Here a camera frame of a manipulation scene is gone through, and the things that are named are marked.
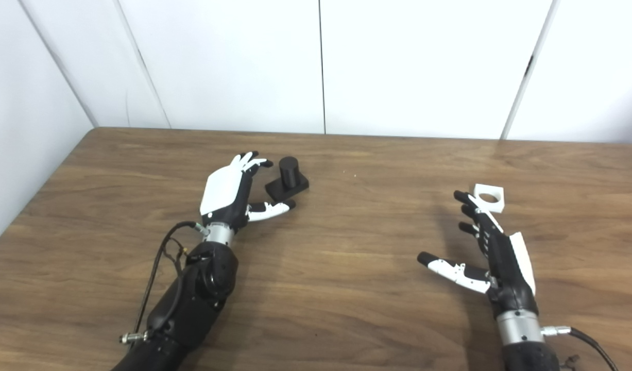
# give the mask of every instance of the white wall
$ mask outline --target white wall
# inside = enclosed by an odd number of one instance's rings
[[[172,127],[323,133],[318,0],[121,0]]]
[[[19,4],[0,0],[0,235],[91,128]]]
[[[564,0],[508,135],[632,142],[632,0]]]
[[[321,0],[328,133],[498,139],[551,0]]]
[[[99,126],[169,127],[116,0],[22,0]]]

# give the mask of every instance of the white 3d printed part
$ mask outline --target white 3d printed part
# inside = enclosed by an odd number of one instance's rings
[[[497,199],[497,202],[487,202],[481,198],[481,195],[490,195]],[[483,207],[487,211],[490,211],[490,213],[501,213],[504,211],[504,206],[506,206],[503,187],[476,184],[474,185],[474,197],[476,198],[476,202],[480,204],[479,206]]]

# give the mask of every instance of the robotic arm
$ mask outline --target robotic arm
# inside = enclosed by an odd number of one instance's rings
[[[556,335],[572,335],[585,341],[600,353],[612,371],[618,371],[599,344],[574,327],[540,327],[533,268],[521,233],[505,235],[494,216],[473,195],[455,191],[454,197],[462,202],[462,213],[473,221],[473,225],[460,223],[459,228],[476,238],[488,260],[488,269],[458,264],[427,252],[420,253],[417,260],[460,286],[487,295],[499,327],[506,371],[559,371],[556,353],[544,342],[545,336]],[[565,367],[573,369],[570,363],[575,357],[570,357]]]
[[[134,333],[121,336],[122,343],[132,347],[113,371],[175,371],[189,352],[198,348],[224,308],[235,288],[238,259],[231,250],[234,235],[249,221],[261,221],[283,214],[295,202],[249,204],[252,177],[260,167],[271,167],[259,153],[237,155],[228,166],[208,177],[200,205],[203,225],[181,222],[164,238],[149,280],[142,309]],[[165,246],[175,230],[191,227],[204,235],[203,242],[186,254],[185,266],[179,251],[176,258],[167,254]],[[168,256],[177,270],[177,279],[170,285],[147,319],[146,330],[137,333],[144,314],[146,299],[161,255]]]

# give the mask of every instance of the wooden table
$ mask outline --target wooden table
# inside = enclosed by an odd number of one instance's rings
[[[311,188],[236,236],[236,291],[183,369],[500,369],[487,299],[416,261],[483,266],[452,197],[473,183],[506,188],[497,217],[524,234],[542,324],[632,369],[632,145],[95,129],[0,239],[0,370],[114,366],[161,238],[247,150],[294,155]],[[276,177],[260,171],[252,200]],[[163,261],[150,305],[174,274]],[[607,369],[574,338],[551,344]]]

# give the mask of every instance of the hole in white part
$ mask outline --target hole in white part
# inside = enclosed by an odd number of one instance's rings
[[[490,195],[489,193],[481,193],[479,195],[479,197],[485,201],[485,202],[490,202],[491,204],[494,204],[495,202],[499,202],[499,200],[497,200],[496,197],[494,197],[493,195]]]

